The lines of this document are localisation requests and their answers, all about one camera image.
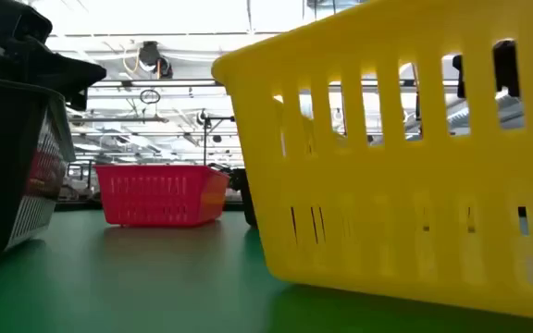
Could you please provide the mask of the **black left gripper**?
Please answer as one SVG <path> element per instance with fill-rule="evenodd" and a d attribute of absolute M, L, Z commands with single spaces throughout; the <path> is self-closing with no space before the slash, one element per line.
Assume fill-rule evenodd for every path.
<path fill-rule="evenodd" d="M 45 43 L 52 29 L 52 22 L 32 6 L 0 0 L 0 67 L 18 58 L 13 51 L 17 43 Z M 30 56 L 30 83 L 61 93 L 76 111 L 87 109 L 88 89 L 105 77 L 106 69 L 98 64 L 50 52 Z"/>

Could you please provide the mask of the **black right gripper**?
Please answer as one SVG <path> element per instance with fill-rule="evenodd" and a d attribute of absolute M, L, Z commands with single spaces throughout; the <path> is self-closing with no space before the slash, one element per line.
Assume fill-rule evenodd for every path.
<path fill-rule="evenodd" d="M 518 71 L 516 64 L 515 42 L 500 41 L 493 47 L 494 69 L 497 91 L 507 89 L 511 97 L 519 97 Z M 465 83 L 463 72 L 463 57 L 456 55 L 452 59 L 452 66 L 458 71 L 457 96 L 465 97 Z"/>

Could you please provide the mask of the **yellow plastic basket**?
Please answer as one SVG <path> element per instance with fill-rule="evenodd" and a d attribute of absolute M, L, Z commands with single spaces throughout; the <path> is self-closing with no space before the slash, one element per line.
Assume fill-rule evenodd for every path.
<path fill-rule="evenodd" d="M 212 73 L 275 277 L 533 317 L 533 0 L 369 0 Z"/>

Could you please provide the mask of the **black ceiling-mounted device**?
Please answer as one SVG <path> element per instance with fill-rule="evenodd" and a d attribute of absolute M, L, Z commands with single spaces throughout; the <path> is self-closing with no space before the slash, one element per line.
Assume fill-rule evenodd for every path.
<path fill-rule="evenodd" d="M 155 74 L 160 80 L 173 78 L 173 67 L 158 50 L 158 42 L 143 42 L 138 52 L 138 64 L 143 70 Z"/>

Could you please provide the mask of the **red plastic basket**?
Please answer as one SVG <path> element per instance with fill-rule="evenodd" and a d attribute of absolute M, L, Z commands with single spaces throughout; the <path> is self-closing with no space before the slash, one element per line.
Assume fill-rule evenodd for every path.
<path fill-rule="evenodd" d="M 219 218 L 229 176 L 208 166 L 97 165 L 105 221 L 194 228 Z"/>

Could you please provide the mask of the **black metal stand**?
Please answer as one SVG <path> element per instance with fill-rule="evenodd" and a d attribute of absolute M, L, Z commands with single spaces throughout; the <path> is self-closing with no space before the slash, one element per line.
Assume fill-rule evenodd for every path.
<path fill-rule="evenodd" d="M 203 121 L 203 164 L 207 165 L 207 138 L 208 138 L 208 123 L 212 120 L 216 120 L 219 124 L 221 124 L 223 121 L 235 121 L 235 116 L 230 117 L 211 117 L 209 116 L 205 111 L 201 113 L 200 119 Z"/>

